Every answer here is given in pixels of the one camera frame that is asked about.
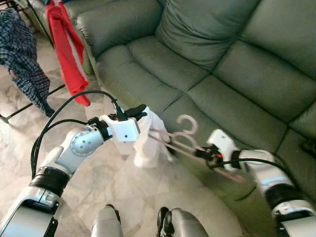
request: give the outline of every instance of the plaid shirt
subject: plaid shirt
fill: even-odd
[[[46,116],[54,113],[47,103],[50,81],[37,63],[36,39],[13,8],[0,11],[0,64],[14,72],[12,81]]]

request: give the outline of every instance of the sofa armrest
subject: sofa armrest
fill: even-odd
[[[97,58],[109,47],[152,35],[162,10],[157,0],[114,0],[80,14],[76,27]]]

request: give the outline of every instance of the tile floor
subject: tile floor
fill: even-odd
[[[53,49],[41,35],[37,37],[39,63],[51,79],[51,88],[56,88],[62,82]],[[0,113],[7,116],[28,100],[10,81],[4,68],[0,68],[0,81]],[[96,89],[98,84],[93,81],[89,88]],[[62,89],[51,95],[48,102],[57,109],[67,98],[69,94]],[[112,112],[111,103],[102,96],[93,95],[90,99],[91,105],[85,108],[71,103],[58,119],[87,120]],[[0,121],[0,218],[30,182],[32,144],[46,121],[34,106],[13,117],[10,125]],[[47,133],[39,163],[75,126],[65,124]],[[234,214],[180,163],[161,160],[156,168],[140,169],[133,165],[133,154],[123,159],[111,141],[80,166],[65,189],[56,215],[59,220],[56,236],[90,236],[95,214],[107,203],[120,211],[125,237],[156,236],[156,216],[161,206],[191,211],[210,237],[242,235]]]

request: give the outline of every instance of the black metal rack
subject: black metal rack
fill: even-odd
[[[22,7],[21,5],[18,4],[19,1],[18,0],[0,0],[0,7],[3,6],[3,5],[6,5],[6,8],[9,8],[9,7],[12,7],[14,8],[16,11],[24,11],[26,9],[30,9],[32,11],[32,13],[34,14],[35,18],[36,18],[36,21],[37,23],[39,24],[39,26],[41,27],[41,29],[43,30],[43,32],[45,33],[46,37],[48,38],[50,44],[52,47],[54,47],[53,45],[53,42],[48,34],[48,32],[46,31],[45,27],[43,26],[42,22],[40,21],[38,15],[36,14],[34,8],[32,7],[32,5],[30,4],[29,0],[26,0],[26,3],[27,3],[27,6],[26,7]],[[65,85],[61,85],[59,87],[57,87],[56,89],[52,90],[51,92],[49,92],[48,95],[51,95],[53,93],[55,93],[56,91],[60,90],[61,88],[65,87]],[[0,114],[0,119],[5,122],[5,123],[8,123],[9,124],[9,119],[12,118],[13,116],[19,114],[20,112],[26,110],[28,107],[32,106],[33,104],[30,103],[24,107],[22,107],[21,109],[15,111],[14,113],[10,114],[9,116],[7,117],[4,117]]]

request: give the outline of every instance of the white towel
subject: white towel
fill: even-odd
[[[150,128],[153,128],[166,132],[163,121],[148,107],[144,110],[144,112],[147,113],[147,116],[142,117],[138,121],[140,135],[134,143],[134,149],[136,151],[134,158],[135,166],[145,168],[156,167],[158,159],[162,154],[165,154],[169,162],[173,162],[173,157],[167,150],[166,146],[148,136],[150,134],[160,140],[163,140],[164,142],[170,142],[169,136],[149,131]]]

